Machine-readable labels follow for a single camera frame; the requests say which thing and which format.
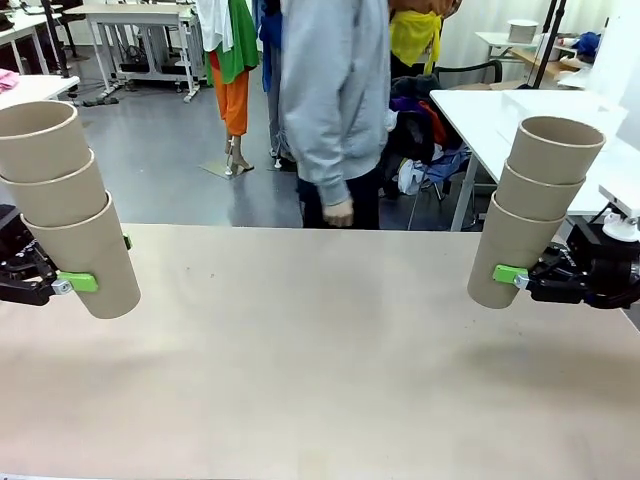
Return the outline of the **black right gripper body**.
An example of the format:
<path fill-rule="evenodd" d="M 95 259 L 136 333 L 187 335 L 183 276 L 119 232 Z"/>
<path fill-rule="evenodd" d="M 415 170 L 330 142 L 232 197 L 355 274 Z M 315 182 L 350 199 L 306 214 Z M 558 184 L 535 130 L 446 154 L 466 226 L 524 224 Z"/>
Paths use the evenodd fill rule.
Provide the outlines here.
<path fill-rule="evenodd" d="M 601 224 L 575 224 L 567 239 L 583 273 L 584 302 L 596 309 L 629 308 L 639 301 L 639 242 L 615 240 Z"/>

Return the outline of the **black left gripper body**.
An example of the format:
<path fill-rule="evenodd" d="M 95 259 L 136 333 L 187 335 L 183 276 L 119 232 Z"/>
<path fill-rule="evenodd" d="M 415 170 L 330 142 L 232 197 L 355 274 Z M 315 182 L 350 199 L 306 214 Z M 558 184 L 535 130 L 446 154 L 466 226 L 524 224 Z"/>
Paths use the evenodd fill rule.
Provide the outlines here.
<path fill-rule="evenodd" d="M 27 229 L 17 207 L 1 205 L 1 283 L 50 283 L 50 259 Z"/>

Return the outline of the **person's right hand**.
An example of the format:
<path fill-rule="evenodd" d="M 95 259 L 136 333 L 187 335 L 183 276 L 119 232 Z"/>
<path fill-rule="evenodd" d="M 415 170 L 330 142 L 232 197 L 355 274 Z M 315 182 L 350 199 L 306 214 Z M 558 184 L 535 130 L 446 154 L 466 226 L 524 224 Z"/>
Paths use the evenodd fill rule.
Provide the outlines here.
<path fill-rule="evenodd" d="M 348 228 L 353 225 L 354 208 L 350 198 L 323 208 L 323 218 L 327 224 L 336 228 Z"/>

